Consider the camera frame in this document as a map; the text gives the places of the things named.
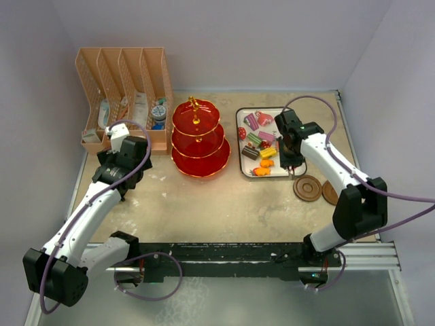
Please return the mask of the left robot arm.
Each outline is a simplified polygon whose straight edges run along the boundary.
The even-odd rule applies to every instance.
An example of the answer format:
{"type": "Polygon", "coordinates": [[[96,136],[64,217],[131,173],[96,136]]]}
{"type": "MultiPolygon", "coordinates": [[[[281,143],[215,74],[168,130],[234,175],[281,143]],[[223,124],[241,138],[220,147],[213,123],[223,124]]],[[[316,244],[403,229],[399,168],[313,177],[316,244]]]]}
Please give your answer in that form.
{"type": "Polygon", "coordinates": [[[133,266],[140,257],[138,239],[123,232],[90,252],[85,248],[107,214],[152,167],[148,141],[126,136],[115,151],[101,151],[97,158],[100,165],[70,218],[40,250],[29,249],[22,259],[29,289],[68,307],[83,296],[92,276],[119,261],[133,266]]]}

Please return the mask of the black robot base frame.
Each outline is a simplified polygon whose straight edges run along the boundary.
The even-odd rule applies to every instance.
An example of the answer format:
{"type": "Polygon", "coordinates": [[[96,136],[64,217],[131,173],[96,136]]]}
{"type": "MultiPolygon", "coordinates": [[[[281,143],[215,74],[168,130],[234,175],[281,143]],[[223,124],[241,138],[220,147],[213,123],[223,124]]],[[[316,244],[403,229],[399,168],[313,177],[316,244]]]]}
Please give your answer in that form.
{"type": "Polygon", "coordinates": [[[117,231],[130,246],[123,267],[138,268],[130,282],[161,283],[167,277],[277,278],[324,285],[328,268],[345,265],[342,253],[317,253],[307,242],[140,242],[117,231]]]}

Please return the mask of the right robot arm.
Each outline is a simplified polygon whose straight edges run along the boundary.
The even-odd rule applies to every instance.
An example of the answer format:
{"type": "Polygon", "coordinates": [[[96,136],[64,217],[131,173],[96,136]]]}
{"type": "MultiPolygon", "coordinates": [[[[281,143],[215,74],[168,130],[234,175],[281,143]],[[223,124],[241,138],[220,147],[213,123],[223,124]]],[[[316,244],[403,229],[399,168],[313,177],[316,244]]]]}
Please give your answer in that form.
{"type": "Polygon", "coordinates": [[[332,222],[304,238],[302,258],[307,264],[317,266],[325,260],[326,251],[386,225],[387,198],[377,193],[387,189],[382,178],[372,179],[356,168],[317,123],[303,124],[294,110],[276,115],[275,123],[281,134],[281,167],[289,168],[295,160],[306,158],[338,195],[332,222]]]}

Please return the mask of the white strawberry enamel tray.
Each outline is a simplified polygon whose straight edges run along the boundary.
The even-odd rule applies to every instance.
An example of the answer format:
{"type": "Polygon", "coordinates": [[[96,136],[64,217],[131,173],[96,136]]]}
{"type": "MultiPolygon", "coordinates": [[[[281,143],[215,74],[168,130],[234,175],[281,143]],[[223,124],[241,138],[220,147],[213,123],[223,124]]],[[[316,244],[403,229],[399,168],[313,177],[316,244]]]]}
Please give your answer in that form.
{"type": "Polygon", "coordinates": [[[241,172],[253,179],[301,177],[307,172],[307,163],[283,168],[279,156],[280,136],[275,116],[280,107],[243,107],[236,112],[239,138],[239,166],[241,172]]]}

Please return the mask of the red three-tier cake stand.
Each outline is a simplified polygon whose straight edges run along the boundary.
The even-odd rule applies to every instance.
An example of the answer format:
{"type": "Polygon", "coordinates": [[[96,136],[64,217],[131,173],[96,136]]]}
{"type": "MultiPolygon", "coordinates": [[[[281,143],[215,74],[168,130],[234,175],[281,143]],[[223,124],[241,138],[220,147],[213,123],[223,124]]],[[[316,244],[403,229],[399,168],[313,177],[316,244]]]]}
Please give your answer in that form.
{"type": "Polygon", "coordinates": [[[193,96],[177,106],[172,117],[171,159],[179,172],[211,177],[227,165],[231,148],[220,118],[212,102],[193,96]]]}

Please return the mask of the pink heart cake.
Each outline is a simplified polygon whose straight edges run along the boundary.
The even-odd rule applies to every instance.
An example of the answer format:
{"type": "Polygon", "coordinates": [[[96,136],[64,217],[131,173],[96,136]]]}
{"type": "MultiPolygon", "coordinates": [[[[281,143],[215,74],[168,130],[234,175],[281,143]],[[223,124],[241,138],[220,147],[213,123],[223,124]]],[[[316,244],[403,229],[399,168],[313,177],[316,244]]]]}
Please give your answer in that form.
{"type": "Polygon", "coordinates": [[[269,115],[267,113],[263,113],[260,111],[256,113],[256,116],[257,116],[258,124],[262,127],[268,126],[275,121],[274,117],[272,117],[271,115],[269,115]]]}

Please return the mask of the metal serving tongs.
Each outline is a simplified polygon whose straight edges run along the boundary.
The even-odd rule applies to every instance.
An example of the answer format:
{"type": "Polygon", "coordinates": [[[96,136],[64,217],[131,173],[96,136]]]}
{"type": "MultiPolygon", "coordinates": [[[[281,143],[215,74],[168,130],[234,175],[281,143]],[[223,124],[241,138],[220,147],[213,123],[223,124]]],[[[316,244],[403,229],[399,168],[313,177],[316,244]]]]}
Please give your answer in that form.
{"type": "Polygon", "coordinates": [[[293,166],[289,166],[288,167],[288,172],[289,172],[289,177],[291,180],[295,180],[296,175],[295,175],[295,170],[293,166]]]}

